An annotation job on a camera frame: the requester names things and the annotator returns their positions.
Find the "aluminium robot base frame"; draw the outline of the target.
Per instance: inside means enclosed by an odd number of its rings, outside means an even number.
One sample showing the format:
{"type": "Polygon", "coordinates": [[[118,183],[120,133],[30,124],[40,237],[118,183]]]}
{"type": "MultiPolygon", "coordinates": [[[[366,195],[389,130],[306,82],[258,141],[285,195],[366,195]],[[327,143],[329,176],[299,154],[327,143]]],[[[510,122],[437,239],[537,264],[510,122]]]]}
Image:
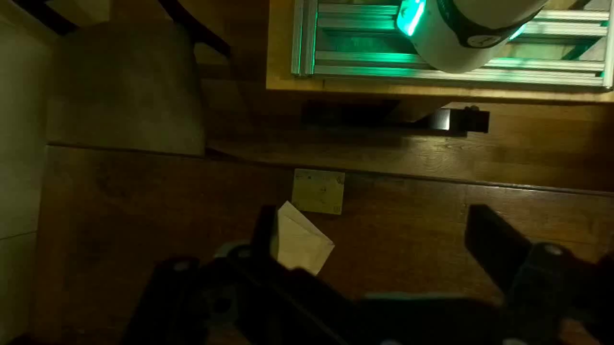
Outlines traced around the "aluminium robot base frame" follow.
{"type": "Polygon", "coordinates": [[[291,72],[406,84],[611,87],[611,9],[542,9],[483,66],[429,66],[395,24],[391,1],[295,0],[291,72]]]}

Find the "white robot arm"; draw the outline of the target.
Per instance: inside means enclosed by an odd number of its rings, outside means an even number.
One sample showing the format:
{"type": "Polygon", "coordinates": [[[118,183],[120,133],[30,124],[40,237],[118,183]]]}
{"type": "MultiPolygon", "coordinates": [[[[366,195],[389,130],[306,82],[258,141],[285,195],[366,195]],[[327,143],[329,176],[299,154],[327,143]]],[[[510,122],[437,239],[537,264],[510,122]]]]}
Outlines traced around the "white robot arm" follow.
{"type": "Polygon", "coordinates": [[[483,66],[546,0],[398,0],[377,22],[326,28],[326,0],[295,0],[291,72],[429,80],[483,66]]]}

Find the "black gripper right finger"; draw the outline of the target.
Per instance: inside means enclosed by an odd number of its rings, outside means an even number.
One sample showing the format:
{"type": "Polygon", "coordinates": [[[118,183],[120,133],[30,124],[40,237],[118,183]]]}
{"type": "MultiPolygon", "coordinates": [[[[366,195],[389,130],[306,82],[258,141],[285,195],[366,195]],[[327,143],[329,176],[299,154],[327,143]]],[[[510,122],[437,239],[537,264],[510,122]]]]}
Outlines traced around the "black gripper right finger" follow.
{"type": "Polygon", "coordinates": [[[487,204],[468,206],[464,245],[500,291],[512,287],[531,248],[531,241],[487,204]]]}

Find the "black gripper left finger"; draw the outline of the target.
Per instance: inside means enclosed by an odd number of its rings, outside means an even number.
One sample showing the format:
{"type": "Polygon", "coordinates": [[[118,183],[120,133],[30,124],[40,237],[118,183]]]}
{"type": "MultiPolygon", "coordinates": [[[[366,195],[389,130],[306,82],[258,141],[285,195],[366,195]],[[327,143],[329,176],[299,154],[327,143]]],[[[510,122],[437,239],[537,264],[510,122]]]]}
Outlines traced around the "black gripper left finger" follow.
{"type": "Polygon", "coordinates": [[[255,231],[251,237],[251,254],[255,258],[270,258],[276,250],[278,216],[272,204],[264,204],[256,216],[255,231]]]}

